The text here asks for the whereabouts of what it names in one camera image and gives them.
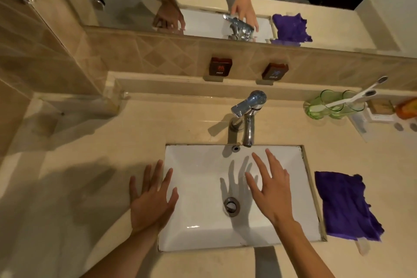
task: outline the person's left hand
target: person's left hand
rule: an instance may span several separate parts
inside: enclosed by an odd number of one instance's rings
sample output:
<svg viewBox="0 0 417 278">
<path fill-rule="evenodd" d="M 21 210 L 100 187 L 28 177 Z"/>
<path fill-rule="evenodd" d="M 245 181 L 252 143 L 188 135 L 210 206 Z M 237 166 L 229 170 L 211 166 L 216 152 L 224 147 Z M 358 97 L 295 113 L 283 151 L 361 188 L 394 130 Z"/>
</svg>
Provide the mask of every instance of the person's left hand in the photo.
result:
<svg viewBox="0 0 417 278">
<path fill-rule="evenodd" d="M 171 198 L 166 201 L 166 193 L 173 169 L 170 168 L 158 190 L 159 180 L 162 177 L 163 160 L 156 164 L 151 178 L 152 165 L 147 165 L 143 174 L 142 193 L 139 196 L 136 189 L 136 178 L 131 176 L 129 181 L 129 195 L 131 207 L 132 233 L 155 226 L 158 233 L 168 223 L 178 200 L 178 191 L 172 190 Z"/>
<path fill-rule="evenodd" d="M 246 23 L 253 26 L 256 32 L 259 32 L 258 20 L 252 7 L 251 0 L 235 0 L 230 14 L 238 13 L 239 20 L 246 18 Z"/>
</svg>

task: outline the green glass cup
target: green glass cup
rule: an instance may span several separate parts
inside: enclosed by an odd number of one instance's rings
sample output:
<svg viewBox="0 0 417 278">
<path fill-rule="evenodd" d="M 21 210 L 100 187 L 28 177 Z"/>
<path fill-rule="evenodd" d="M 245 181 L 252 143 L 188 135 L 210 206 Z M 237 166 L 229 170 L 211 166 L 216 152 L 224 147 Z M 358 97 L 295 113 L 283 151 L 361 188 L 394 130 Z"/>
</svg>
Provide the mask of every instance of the green glass cup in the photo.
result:
<svg viewBox="0 0 417 278">
<path fill-rule="evenodd" d="M 339 112 L 343 109 L 342 105 L 334 106 L 327 108 L 325 105 L 331 102 L 341 100 L 342 94 L 340 92 L 335 92 L 333 90 L 323 90 L 320 93 L 320 96 L 314 98 L 310 101 L 305 101 L 303 104 L 304 112 L 310 118 L 315 120 L 320 120 L 323 117 L 333 114 L 334 112 Z"/>
<path fill-rule="evenodd" d="M 346 90 L 342 93 L 342 99 L 352 98 L 356 94 L 357 92 L 355 91 Z M 341 119 L 349 114 L 360 112 L 364 109 L 365 109 L 364 102 L 344 103 L 343 108 L 340 111 L 329 114 L 329 117 L 333 119 Z"/>
</svg>

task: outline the white toothbrush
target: white toothbrush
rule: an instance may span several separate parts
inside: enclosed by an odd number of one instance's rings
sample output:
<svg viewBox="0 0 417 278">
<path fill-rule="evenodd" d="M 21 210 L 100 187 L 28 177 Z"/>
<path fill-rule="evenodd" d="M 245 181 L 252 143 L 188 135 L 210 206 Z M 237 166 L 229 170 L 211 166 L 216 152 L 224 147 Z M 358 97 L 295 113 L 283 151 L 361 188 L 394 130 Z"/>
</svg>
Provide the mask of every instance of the white toothbrush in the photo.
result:
<svg viewBox="0 0 417 278">
<path fill-rule="evenodd" d="M 374 82 L 371 86 L 369 86 L 367 89 L 362 90 L 360 93 L 356 94 L 352 98 L 346 98 L 346 99 L 338 100 L 338 101 L 331 102 L 331 103 L 326 104 L 326 105 L 318 104 L 316 106 L 311 106 L 310 107 L 310 112 L 321 112 L 326 108 L 331 108 L 331 107 L 337 106 L 339 104 L 352 103 L 352 102 L 354 102 L 357 99 L 362 98 L 362 97 L 372 97 L 377 93 L 373 88 L 376 85 L 379 85 L 379 84 L 382 84 L 382 83 L 386 82 L 387 80 L 388 80 L 388 76 L 382 76 L 376 82 Z"/>
</svg>

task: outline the hand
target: hand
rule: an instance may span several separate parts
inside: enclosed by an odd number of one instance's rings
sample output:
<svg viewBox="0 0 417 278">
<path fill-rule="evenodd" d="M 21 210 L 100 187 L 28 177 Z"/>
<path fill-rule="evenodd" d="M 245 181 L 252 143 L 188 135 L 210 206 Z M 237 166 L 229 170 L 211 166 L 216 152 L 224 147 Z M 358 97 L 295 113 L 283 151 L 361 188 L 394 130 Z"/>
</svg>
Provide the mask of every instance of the hand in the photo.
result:
<svg viewBox="0 0 417 278">
<path fill-rule="evenodd" d="M 252 153 L 255 163 L 258 165 L 262 177 L 262 190 L 258 189 L 253 176 L 246 173 L 246 180 L 251 189 L 253 200 L 256 205 L 266 216 L 274 227 L 278 227 L 281 223 L 294 221 L 291 205 L 291 191 L 289 187 L 289 174 L 283 169 L 275 156 L 266 149 L 269 168 L 271 169 L 272 178 L 268 174 L 263 161 L 258 155 Z"/>
<path fill-rule="evenodd" d="M 235 0 L 230 14 L 235 14 L 236 12 L 239 14 L 239 20 L 246 18 L 246 23 L 253 26 L 259 32 L 258 20 L 256 19 L 251 0 Z"/>
<path fill-rule="evenodd" d="M 170 168 L 158 190 L 159 180 L 162 176 L 163 160 L 156 164 L 151 178 L 152 165 L 147 165 L 143 174 L 142 194 L 138 196 L 136 178 L 132 176 L 129 181 L 129 195 L 131 202 L 132 233 L 142 231 L 145 228 L 155 226 L 158 233 L 168 223 L 174 212 L 178 200 L 178 192 L 175 187 L 172 190 L 169 202 L 166 201 L 166 192 L 172 177 Z"/>
<path fill-rule="evenodd" d="M 185 29 L 184 17 L 177 4 L 163 0 L 152 25 L 156 28 L 178 30 L 178 21 L 181 23 L 181 30 Z"/>
</svg>

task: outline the orange object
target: orange object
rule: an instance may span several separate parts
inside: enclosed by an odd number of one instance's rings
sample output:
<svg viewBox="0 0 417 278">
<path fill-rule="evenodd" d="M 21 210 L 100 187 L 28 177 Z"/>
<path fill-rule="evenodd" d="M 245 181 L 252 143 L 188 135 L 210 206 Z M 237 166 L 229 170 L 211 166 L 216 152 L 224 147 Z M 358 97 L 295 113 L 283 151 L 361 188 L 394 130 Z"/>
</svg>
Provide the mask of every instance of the orange object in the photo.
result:
<svg viewBox="0 0 417 278">
<path fill-rule="evenodd" d="M 398 104 L 395 107 L 395 113 L 403 120 L 417 117 L 417 98 Z"/>
</svg>

